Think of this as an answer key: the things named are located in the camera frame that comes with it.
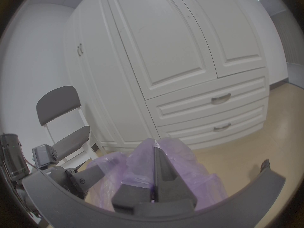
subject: cabinet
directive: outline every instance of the cabinet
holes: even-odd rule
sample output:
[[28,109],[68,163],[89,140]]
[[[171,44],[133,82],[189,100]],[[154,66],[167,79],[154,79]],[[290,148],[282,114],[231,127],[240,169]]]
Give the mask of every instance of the cabinet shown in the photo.
[[64,47],[71,84],[105,147],[165,136],[206,147],[263,126],[268,69],[236,0],[83,0]]

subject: beige floor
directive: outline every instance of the beige floor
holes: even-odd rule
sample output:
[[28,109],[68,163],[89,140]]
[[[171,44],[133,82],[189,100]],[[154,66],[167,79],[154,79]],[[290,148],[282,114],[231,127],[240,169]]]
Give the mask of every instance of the beige floor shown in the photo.
[[256,227],[265,227],[275,218],[302,180],[303,105],[304,90],[284,84],[270,92],[267,119],[262,130],[226,144],[194,151],[199,162],[222,179],[229,196],[259,174],[265,159],[270,160],[272,170],[286,177],[278,199]]

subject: trash bag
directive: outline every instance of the trash bag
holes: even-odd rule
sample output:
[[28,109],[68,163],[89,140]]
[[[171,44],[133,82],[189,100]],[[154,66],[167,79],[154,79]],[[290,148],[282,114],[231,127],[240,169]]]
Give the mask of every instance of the trash bag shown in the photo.
[[195,210],[201,210],[226,199],[227,193],[216,174],[209,174],[198,163],[195,154],[179,139],[146,139],[128,156],[115,152],[93,160],[87,168],[99,165],[106,173],[90,190],[94,205],[114,211],[112,197],[121,184],[153,188],[154,147],[161,148],[188,188],[197,198]]

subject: drawer front panel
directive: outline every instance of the drawer front panel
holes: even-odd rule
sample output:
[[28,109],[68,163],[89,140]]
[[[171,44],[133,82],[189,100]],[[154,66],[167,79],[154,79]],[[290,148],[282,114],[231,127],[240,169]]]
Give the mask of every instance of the drawer front panel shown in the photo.
[[220,139],[265,121],[268,97],[216,115],[178,124],[157,127],[161,138],[179,138],[186,145]]
[[188,87],[146,101],[157,127],[211,116],[269,95],[266,68]]

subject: metal handle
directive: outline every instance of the metal handle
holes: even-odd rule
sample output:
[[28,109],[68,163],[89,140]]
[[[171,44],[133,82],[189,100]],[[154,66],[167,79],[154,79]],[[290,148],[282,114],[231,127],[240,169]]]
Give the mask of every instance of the metal handle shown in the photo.
[[228,123],[226,126],[224,126],[224,127],[214,127],[213,128],[213,131],[215,131],[215,132],[220,132],[220,131],[223,131],[223,130],[225,130],[225,129],[227,129],[228,127],[230,127],[231,126],[231,123]]
[[226,101],[228,101],[230,99],[231,94],[226,94],[224,96],[221,97],[215,97],[215,98],[211,98],[211,103],[212,104],[222,104]]
[[79,53],[79,47],[77,47],[77,53],[78,53],[78,56],[81,56],[81,54]]
[[81,54],[83,54],[83,51],[82,51],[82,44],[81,44],[81,43],[79,44],[79,49],[80,49]]

